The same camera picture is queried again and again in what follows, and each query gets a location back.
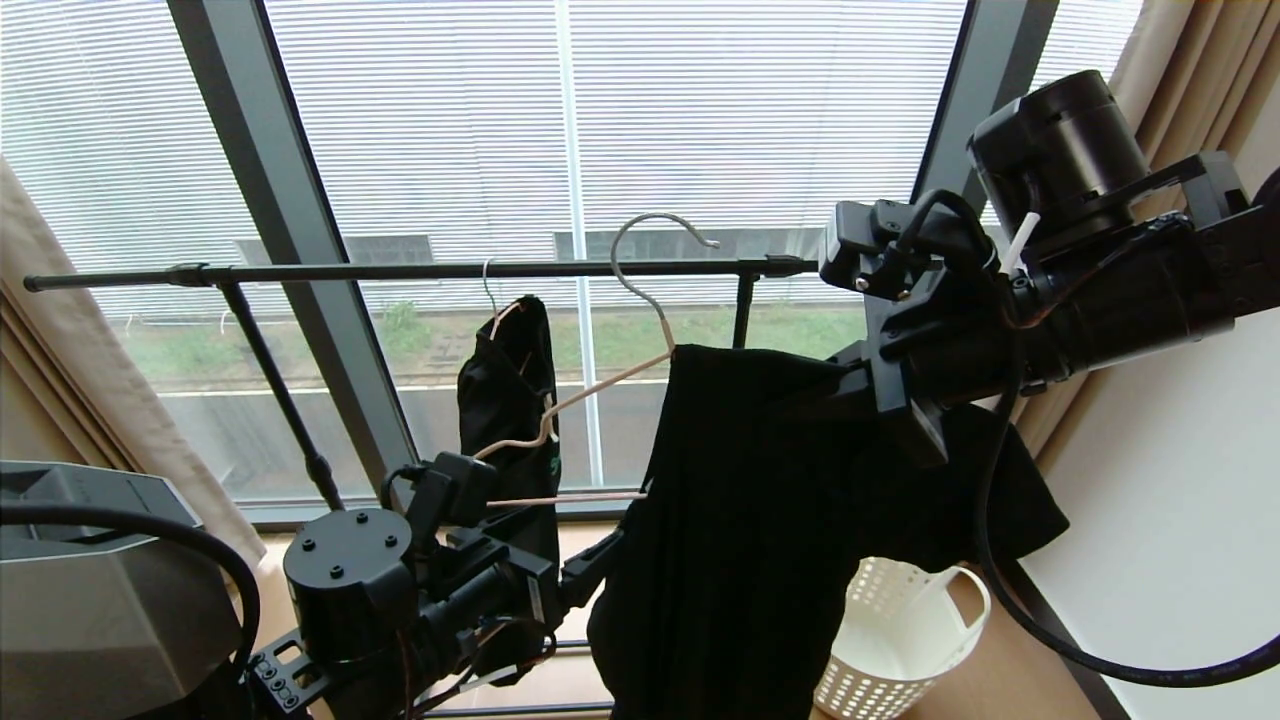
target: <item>hanging clothes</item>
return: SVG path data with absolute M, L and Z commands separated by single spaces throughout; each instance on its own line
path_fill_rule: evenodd
M 804 719 L 868 556 L 929 571 L 973 559 L 978 468 L 996 418 L 943 418 L 951 461 L 919 470 L 873 420 L 777 409 L 845 370 L 767 350 L 678 346 L 620 559 L 588 625 L 616 720 Z M 1020 557 L 1066 518 L 1016 433 L 992 489 L 992 542 Z
M 543 411 L 556 402 L 556 364 L 552 359 L 547 307 L 534 296 L 517 300 L 476 331 L 475 354 L 458 374 L 458 419 L 461 448 L 474 455 L 493 442 L 538 436 Z M 550 497 L 559 489 L 561 459 L 558 418 L 553 439 L 539 447 L 506 447 L 485 457 L 498 469 L 498 489 L 490 500 Z M 492 515 L 502 514 L 502 510 Z M 511 538 L 511 544 L 559 565 L 559 536 L 556 507 L 530 507 L 532 521 Z M 507 628 L 494 635 L 477 659 L 475 673 L 492 670 L 536 656 L 543 633 L 527 625 Z M 494 684 L 512 684 L 524 673 Z

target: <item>brown curtain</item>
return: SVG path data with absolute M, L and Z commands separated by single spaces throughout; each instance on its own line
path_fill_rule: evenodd
M 31 293 L 22 284 L 27 274 L 73 270 L 0 160 L 0 452 L 168 478 L 205 527 L 255 565 L 262 541 L 183 439 L 88 291 Z
M 1280 73 L 1277 26 L 1277 0 L 1147 1 L 1111 88 L 1152 169 L 1203 150 L 1240 152 Z M 1138 204 L 1135 215 L 1183 204 L 1170 190 Z M 1041 457 L 1065 428 L 1088 384 L 1080 373 L 1020 405 L 1016 424 L 1032 454 Z

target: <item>white plastic basket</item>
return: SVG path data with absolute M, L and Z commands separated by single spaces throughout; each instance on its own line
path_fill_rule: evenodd
M 947 594 L 960 574 L 982 593 L 982 615 L 972 625 Z M 969 657 L 989 614 L 987 585 L 964 568 L 929 575 L 909 562 L 863 560 L 814 703 L 835 717 L 897 717 Z

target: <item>green lawn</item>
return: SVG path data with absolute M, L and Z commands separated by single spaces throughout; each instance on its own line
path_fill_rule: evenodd
M 673 307 L 667 311 L 678 343 L 728 347 L 733 307 Z M 425 315 L 398 304 L 375 318 L 378 337 L 392 373 L 406 382 L 451 382 L 475 347 L 481 314 Z M 552 351 L 561 374 L 581 372 L 576 311 L 552 314 Z M 658 319 L 646 309 L 593 313 L 598 375 L 621 370 L 662 352 Z M 749 347 L 769 347 L 810 357 L 827 357 L 865 336 L 858 305 L 756 305 L 751 309 Z M 161 389 L 255 387 L 261 373 L 239 328 L 228 323 L 159 327 L 134 323 L 118 334 L 142 369 Z M 262 334 L 282 372 L 296 384 L 319 384 L 315 359 L 293 323 L 265 324 Z M 649 375 L 663 377 L 654 368 Z

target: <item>basket handle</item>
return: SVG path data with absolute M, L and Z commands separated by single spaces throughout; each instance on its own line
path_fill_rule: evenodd
M 964 643 L 961 644 L 966 646 L 973 641 L 974 635 L 982 632 L 983 625 L 987 624 L 987 618 L 991 616 L 991 592 L 987 589 L 987 583 L 983 583 L 982 578 L 975 575 L 973 570 L 952 565 L 951 568 L 947 568 L 946 570 L 929 578 L 928 588 L 925 588 L 925 591 L 920 594 L 946 592 L 947 585 L 951 584 L 951 580 L 954 580 L 956 575 L 965 575 L 969 578 L 969 582 L 972 582 L 974 587 L 978 588 L 978 592 L 982 593 L 982 614 L 979 614 L 978 618 L 964 629 Z

